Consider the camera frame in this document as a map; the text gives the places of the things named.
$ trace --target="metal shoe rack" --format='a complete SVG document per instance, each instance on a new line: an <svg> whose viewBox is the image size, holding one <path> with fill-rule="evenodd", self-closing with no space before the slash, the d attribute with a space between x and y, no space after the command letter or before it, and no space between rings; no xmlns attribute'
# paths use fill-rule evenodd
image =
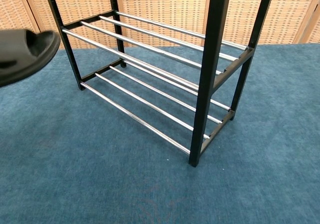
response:
<svg viewBox="0 0 320 224"><path fill-rule="evenodd" d="M222 40L223 36L223 30L225 26L226 21L226 15L227 15L227 9L229 0L210 0L209 2L209 9L208 9L208 17L207 17L207 25L206 25L206 33L200 34L196 32L192 32L189 30L181 29L178 27L174 27L171 25L163 24L157 21L148 20L145 18L133 16L130 14L119 12L118 9L118 2L117 0L110 0L111 2L111 8L112 10L97 14L95 16L91 16L88 18L84 18L72 23L64 24L61 18L61 15L58 10L58 6L56 3L56 0L48 0L53 17L55 19L56 25L58 27L59 33L62 38L62 42L64 44L68 59L70 61L76 82L78 87L81 90L88 89L97 96L104 99L109 104L113 105L115 108L121 110L122 112L126 113L129 117L133 118L134 120L141 123L146 128L153 131L155 134L159 135L160 137L164 138L166 141L183 151L189 156L189 163L196 167L199 163L200 156L204 153L208 145L213 141L215 136L219 133L219 131L224 127L224 125L229 121L232 120L235 117L235 113L237 111L237 106L244 88L244 84L246 82L247 74L257 47L257 43L259 40L259 36L261 33L261 29L263 27L266 14L270 5L271 0L261 0L260 6L256 15L256 19L254 22L254 26L252 29L251 37L249 40L249 43L247 46L232 43L226 40ZM174 30L177 32L181 32L187 35L191 35L194 37L197 37L199 39L204 40L204 46L198 46L195 44L191 44L182 40L178 40L172 37L168 37L162 34L158 34L153 31L145 30L133 25L129 25L126 23L123 23L120 21L120 16L127 17L130 19L135 19L144 23L149 23L152 25L156 25L162 28L167 28L170 30ZM100 27L97 27L93 24L96 21L103 20L108 23L114 24L115 33L102 29ZM108 36L114 37L117 39L117 47L118 51L114 50L110 47L107 47L101 43L98 43L96 41L93 41L89 38L86 38L84 36L78 35L71 30L74 28L78 28L80 26L85 26L89 29L96 30L98 32L104 33ZM202 63L197 63L192 60L188 60L186 58L183 58L181 56L169 53L167 51L158 49L156 47L135 41L131 38L125 37L122 35L122 27L135 30L137 32L141 32L153 37L157 37L159 39L163 39L175 44L178 44L180 46L184 46L187 48L190 48L192 50L197 50L199 52L202 52ZM114 61L90 74L87 74L86 76L81 76L72 48L70 46L70 42L68 39L68 35L78 38L86 43L92 44L93 46L100 48L102 50L105 50L109 53L112 53L119 57L117 61ZM165 57L168 57L170 59L173 59L175 61L181 62L183 64L186 64L192 68L198 69L200 72L200 79L198 85L190 82L188 80L185 80L179 76L176 76L172 73L169 73L163 69L160 69L158 67L155 67L149 63L146 63L142 60L139 60L137 58L134 58L130 55L125 54L124 49L124 43L128 42L131 44L134 44L138 47L147 49L149 51L153 51L155 53L158 53L160 55L163 55ZM230 56L224 53L220 53L221 45L229 46L235 49L242 50L242 54L239 57ZM217 65L219 59L225 59L230 62L227 68L224 70L217 70ZM148 73L149 75L152 75L155 78L161 79L164 82L167 82L169 84L174 85L175 87L182 89L184 91L189 92L191 95L197 96L197 102L196 107L193 107L176 97L173 97L159 89L157 89L154 86L151 86L127 73L122 72L118 68L115 68L116 66L120 65L121 67L125 68L127 65L131 66L135 69L139 69L142 72ZM231 103L231 106L227 106L225 104L222 104L216 100L212 99L212 95L214 92L216 92L219 87L231 76L235 73L237 69L241 67L241 71L239 74L238 82L235 88L235 92L233 95L233 100ZM194 123L193 126L183 122L182 120L178 119L172 114L169 114L165 110L157 107L156 105L150 103L149 101L139 97L138 95L130 92L129 90L117 85L113 81L103 77L101 74L112 70L113 72L117 72L119 75L123 75L132 81L139 83L140 85L158 93L159 95L162 95L163 97L176 102L177 104L195 112L194 116ZM135 114L131 113L129 110L125 109L124 107L120 106L119 104L115 103L111 99L109 99L107 96L103 95L99 91L95 90L91 86L89 86L86 82L92 78L99 78L103 81L111 84L116 89L119 89L120 91L130 95L134 99L144 103L146 106L149 106L150 108L154 109L155 111L163 114L166 116L165 118L169 118L173 120L174 122L182 125L183 127L187 128L188 130L192 131L192 140L191 140L191 146L190 149L187 149L183 145L177 143L175 140L173 140L171 137L165 135L160 130L154 128ZM226 111L226 114L222 120L219 120L213 116L208 115L209 113L209 106L210 104L216 105ZM205 134L205 128L207 124L207 120L216 123L216 127L210 134Z"/></svg>

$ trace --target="black sandal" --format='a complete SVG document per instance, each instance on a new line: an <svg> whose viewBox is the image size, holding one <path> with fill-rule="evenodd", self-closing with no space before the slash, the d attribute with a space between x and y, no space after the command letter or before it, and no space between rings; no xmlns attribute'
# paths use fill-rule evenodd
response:
<svg viewBox="0 0 320 224"><path fill-rule="evenodd" d="M60 36L28 29L0 30L0 87L23 80L46 66L57 53Z"/></svg>

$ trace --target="black metal frame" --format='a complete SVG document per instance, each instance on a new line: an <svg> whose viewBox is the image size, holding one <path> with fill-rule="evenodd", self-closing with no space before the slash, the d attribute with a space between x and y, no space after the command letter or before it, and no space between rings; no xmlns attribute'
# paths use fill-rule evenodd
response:
<svg viewBox="0 0 320 224"><path fill-rule="evenodd" d="M113 17L114 20L120 21L120 16L117 14L119 11L118 1L110 0L112 10L94 15L85 19L77 20L68 24L64 24L56 3L56 0L48 0L54 20L56 22L58 31L61 35L62 42L65 47L65 51L69 58L76 83L78 87L83 90L84 87L81 83L94 78L96 73L102 74L110 69L110 66L115 67L121 65L123 68L126 67L126 63L121 58L108 64L99 70L92 72L84 77L81 77L68 36L63 32L63 29L74 29L82 26L82 21L86 23L92 23L100 20L99 16ZM229 121L233 120L237 111L239 100L241 98L242 91L246 82L246 78L250 69L252 59L257 47L257 43L260 37L260 33L268 12L268 8L271 0L261 0L260 6L257 12L256 20L254 22L253 30L251 33L250 41L247 49L242 53L239 59L233 61L226 70L215 77L215 73L218 65L218 58L220 47L222 44L223 30L226 21L226 15L228 10L229 0L210 0L208 9L208 18L206 25L204 51L202 56L202 67L199 80L198 96L196 103L196 111L193 124L192 141L189 154L189 164L196 167L199 163L200 156L219 131ZM114 25L115 33L122 34L122 28L119 25ZM124 43L122 40L117 39L117 47L119 52L124 53ZM225 115L222 123L218 124L217 127L212 131L209 139L203 142L203 136L207 124L207 115L209 112L210 100L214 92L232 75L238 68L241 68L241 72L238 78L238 82L235 88L234 96L231 103L231 108Z"/></svg>

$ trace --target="woven wall panel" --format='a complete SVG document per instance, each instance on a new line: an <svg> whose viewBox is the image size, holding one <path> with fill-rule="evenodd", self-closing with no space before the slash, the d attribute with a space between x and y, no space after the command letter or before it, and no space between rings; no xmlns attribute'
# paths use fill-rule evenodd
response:
<svg viewBox="0 0 320 224"><path fill-rule="evenodd" d="M224 39L249 42L261 0L230 0ZM291 44L311 0L272 0L260 36L260 44Z"/></svg>
<svg viewBox="0 0 320 224"><path fill-rule="evenodd" d="M308 43L320 43L320 17L309 37Z"/></svg>
<svg viewBox="0 0 320 224"><path fill-rule="evenodd" d="M0 29L30 29L31 20L22 0L0 0Z"/></svg>
<svg viewBox="0 0 320 224"><path fill-rule="evenodd" d="M203 31L205 9L206 0L123 0L123 10L125 13L198 33L202 33ZM171 31L129 18L125 18L125 22L193 44L201 44L199 38L176 31ZM171 42L129 29L127 30L127 36L152 46L174 46Z"/></svg>
<svg viewBox="0 0 320 224"><path fill-rule="evenodd" d="M51 9L47 0L32 0L39 18L45 29L57 30ZM90 17L99 13L111 10L110 0L56 0L63 23L77 21L81 18ZM97 26L104 29L115 31L112 24L100 22ZM87 27L79 27L73 30L79 35L90 38L110 47L116 47L117 43L114 38L108 37L100 32L93 31ZM76 38L70 38L71 46L75 49L94 48Z"/></svg>

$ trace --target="black crossbar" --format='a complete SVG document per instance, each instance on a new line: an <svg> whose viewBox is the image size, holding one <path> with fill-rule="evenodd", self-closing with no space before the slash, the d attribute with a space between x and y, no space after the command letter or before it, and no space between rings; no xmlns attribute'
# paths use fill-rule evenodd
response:
<svg viewBox="0 0 320 224"><path fill-rule="evenodd" d="M239 59L233 61L226 69L225 72L221 73L220 75L218 75L215 80L214 80L214 84L213 84L213 88L212 88L212 94L215 93L216 90L218 90L219 87L221 87L221 85L223 83L225 83L226 80L228 80L229 77L232 76L233 73L235 73L236 70L239 69L239 67L241 67L249 58L251 58L254 54L254 50L253 49L247 49L244 51L244 53L239 57Z"/></svg>
<svg viewBox="0 0 320 224"><path fill-rule="evenodd" d="M235 112L230 110L227 115L224 116L222 123L220 123L210 134L210 138L206 139L201 146L201 154L204 153L204 151L207 149L209 144L213 141L213 139L216 137L216 135L221 131L221 129L227 124L227 122L234 116Z"/></svg>
<svg viewBox="0 0 320 224"><path fill-rule="evenodd" d="M122 59L118 59L118 60L116 60L116 61L114 61L114 62L112 62L112 63L110 63L110 64L108 64L108 65L106 65L104 67L101 67L100 69L98 69L96 71L93 71L90 74L84 76L82 78L82 81L85 83L86 81L89 81L90 79L94 78L96 76L96 73L102 74L102 73L110 70L110 67L116 67L121 63L122 63Z"/></svg>
<svg viewBox="0 0 320 224"><path fill-rule="evenodd" d="M101 13L101 14L98 14L98 15L93 15L93 16L90 16L90 17L87 17L87 18L84 18L84 19L80 19L80 20L76 20L76 21L70 22L68 24L65 24L62 27L66 28L68 30L71 30L71 29L74 29L74 28L81 27L82 26L81 22L93 23L93 22L96 22L96 21L100 20L99 16L103 16L103 17L108 18L108 17L112 17L113 15L114 15L114 11L110 10L110 11L107 11L107 12L104 12L104 13Z"/></svg>

